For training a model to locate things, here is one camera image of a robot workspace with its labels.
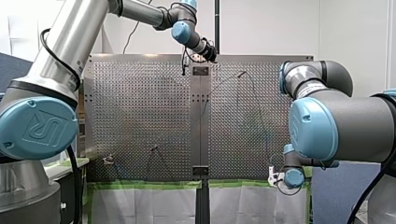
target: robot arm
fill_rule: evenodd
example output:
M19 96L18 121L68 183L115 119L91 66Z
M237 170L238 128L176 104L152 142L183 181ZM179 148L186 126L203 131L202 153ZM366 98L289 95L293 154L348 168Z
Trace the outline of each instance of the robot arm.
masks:
M214 62L216 50L195 32L195 0L174 5L165 9L137 0L67 0L43 41L48 48L40 50L26 77L10 83L0 104L0 157L43 160L72 143L78 129L74 92L109 12L157 30L172 28L175 40Z
M115 1L113 13L134 21L152 25L156 30L172 28L172 37L186 48L202 55L207 61L216 60L216 49L195 31L197 3L182 0L170 9L153 7L137 0Z
M383 162L393 151L396 119L393 91L351 98L350 75L335 62L284 63L280 89L295 100L289 114L291 145L285 147L286 167L294 169L296 161L309 159L322 164ZM288 182L292 181L285 175L285 184L290 188L304 183Z

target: pegboard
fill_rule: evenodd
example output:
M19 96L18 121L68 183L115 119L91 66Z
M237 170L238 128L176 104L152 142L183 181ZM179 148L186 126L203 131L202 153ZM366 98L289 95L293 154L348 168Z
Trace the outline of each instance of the pegboard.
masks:
M90 180L191 179L190 77L181 75L180 57L91 61L85 76ZM110 155L113 164L104 161Z
M84 81L89 180L191 180L197 164L209 166L210 178L266 178L270 158L280 168L274 155L289 142L279 66L307 60L219 56L182 76L178 55L93 56ZM194 76L197 66L208 76Z
M306 57L225 56L213 65L210 178L266 179L270 161L276 170L283 166L291 103L279 92L279 68L285 61Z

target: wall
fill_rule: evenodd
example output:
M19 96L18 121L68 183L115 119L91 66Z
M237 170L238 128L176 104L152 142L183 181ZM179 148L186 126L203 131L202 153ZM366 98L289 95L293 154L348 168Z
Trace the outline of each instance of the wall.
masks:
M64 0L0 0L0 52L34 61L39 34L55 22ZM92 52L102 52L99 35Z
M321 60L347 68L354 96L367 96L387 87L389 0L321 0Z
M170 6L174 0L154 0ZM305 54L318 56L319 1L227 0L220 2L222 54ZM197 31L214 40L214 1L198 0ZM104 52L122 53L134 21L109 15L105 21ZM139 25L127 53L180 53L170 31Z
M390 85L391 2L320 1L319 58L346 67L353 78L354 96L370 96ZM350 162L325 172L314 169L314 223L346 223L351 208L379 169L378 164Z

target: metal post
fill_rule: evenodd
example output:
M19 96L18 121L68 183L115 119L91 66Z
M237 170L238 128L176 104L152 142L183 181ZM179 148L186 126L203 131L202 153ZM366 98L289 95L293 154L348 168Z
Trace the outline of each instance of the metal post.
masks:
M215 47L220 54L220 0L215 1Z

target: wire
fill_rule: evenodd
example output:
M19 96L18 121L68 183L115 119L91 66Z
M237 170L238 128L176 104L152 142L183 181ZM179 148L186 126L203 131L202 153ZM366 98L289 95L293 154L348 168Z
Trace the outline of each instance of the wire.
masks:
M75 214L74 214L74 224L78 224L80 221L80 211L81 211L81 198L80 198L80 187L81 187L81 177L79 175L79 169L77 165L77 160L73 152L73 148L69 146L67 148L67 154L70 158L70 163L72 164L72 172L75 184Z
M262 129L265 131L265 149L269 150L269 147L268 147L268 142L269 142L269 140L268 140L268 132L265 129L264 120L262 118L262 106L260 105L259 96L258 96L258 94L256 92L256 88L254 86L253 78L251 78L251 75L248 72L246 72L246 74L247 74L248 78L250 79L251 89L253 89L254 98L256 99L256 104L259 107L260 122L262 123Z
M171 169L169 169L169 166L166 163L166 161L165 161L165 159L163 157L163 154L159 150L158 146L155 146L155 147L153 147L150 150L150 154L149 154L149 157L148 157L148 165L147 165L147 168L146 168L145 180L147 181L149 179L150 167L151 167L151 164L152 164L152 156L153 156L154 151L158 152L158 155L160 156L161 162L163 163L163 166L165 167L166 172L171 176L172 181L175 181L174 176L172 174L172 171L171 171Z
M132 37L132 35L134 34L134 32L137 30L137 27L139 26L139 24L140 24L140 21L138 21L138 22L136 23L136 25L134 26L134 29L133 29L132 32L129 34L128 40L126 41L125 47L124 47L124 49L123 49L123 51L122 51L122 54L125 54L125 50L128 48L129 42L131 41L131 37Z
M285 191L283 191L283 190L279 187L278 184L279 184L280 181L282 181L282 180L279 180L279 175L278 175L277 178L276 178L276 183L275 183L276 188L277 188L277 190L279 190L279 192L281 192L283 195L286 195L286 196L293 196L293 195L296 195L296 194L298 194L298 192L300 192L300 190L303 188L302 186L300 186L300 187L297 189L297 191L295 191L295 192L293 192L293 193L286 193Z
M189 57L189 59L190 59L193 63L207 63L207 60L204 60L203 62L195 61L195 60L191 57L191 55L187 52L186 47L184 47L184 53L187 54L187 56Z
M67 69L73 75L73 77L75 78L75 81L76 81L76 89L75 89L75 91L77 91L79 86L81 85L81 79L79 78L79 75L77 74L77 72L72 67L70 67L69 64L65 63L60 58L58 58L58 56L56 56L56 54L48 47L47 41L46 41L44 35L46 33L48 33L49 31L50 31L50 28L49 29L45 29L45 30L43 30L41 32L41 34L40 34L41 44L43 45L44 49L49 53L49 55L53 59L55 59L58 63L60 63L65 69Z
M244 75L245 73L246 73L246 72L241 72L241 73L237 74L237 76L235 76L235 75L229 76L229 77L227 77L226 79L222 80L222 81L220 82L219 85L217 85L215 88L213 88L213 90L207 95L207 97L209 97L210 95L212 95L212 93L213 93L218 87L220 87L224 82L230 80L230 79L233 78L233 77L240 78L240 77L241 77L242 75ZM205 113L205 111L206 111L206 106L207 106L208 103L209 103L209 101L206 100L205 105L204 105L203 112L201 113L201 116L200 116L198 119L196 119L195 121L192 122L192 124L191 124L192 127L195 126L195 123L196 123L197 121L201 120L202 116L204 115L204 113ZM182 133L182 134L180 135L180 137L182 137L182 136L187 136L189 133L190 133L190 132L184 132L184 133ZM171 144L171 143L172 143L171 141L168 141L168 142L166 142L166 143L164 143L164 144L162 144L162 145L158 145L158 146L155 145L155 146L150 150L150 155L149 155L149 157L148 157L148 164L147 164L147 168L146 168L145 180L147 180L147 179L149 178L150 167L151 167L151 164L152 164L152 154L153 154L153 151L154 151L154 150L157 150L157 151L158 151L158 153L159 153L159 155L160 155L160 157L161 157L161 160L163 161L163 165L165 166L165 169L167 170L167 172L169 173L169 175L170 175L171 178L173 179L172 172L170 171L168 165L166 164L166 162L165 162L165 160L164 160L164 158L163 158L163 155L162 155L161 151L158 149L159 147L165 147L165 146L167 146L167 145L169 145L169 144Z
M181 75L186 76L186 66L184 65L184 57L186 56L186 48L184 48L183 55L181 56Z
M364 203L364 200L366 200L367 196L374 189L376 184L378 184L378 182L382 179L382 177L385 175L386 171L389 169L389 167L391 167L391 165L393 164L393 162L395 160L396 160L396 149L393 149L392 154L387 159L387 162L382 167L381 171L378 173L378 175L374 178L374 180L370 183L370 185L367 187L367 189L363 192L361 197L358 199L358 202L356 203L355 207L353 208L352 213L349 216L349 219L347 220L347 224L353 223L353 221L355 220L355 216L358 214L359 209L361 209L361 205Z
M191 13L191 15L194 16L195 23L197 22L197 17L196 17L196 15L195 15L195 12L192 11L192 9L190 8L189 5L186 5L185 3L172 3L171 8L173 8L174 5L179 5L179 6L181 6L181 7L186 8L186 9Z
M326 171L326 166L324 165L323 161L319 161L320 162L320 169L322 169L323 171Z

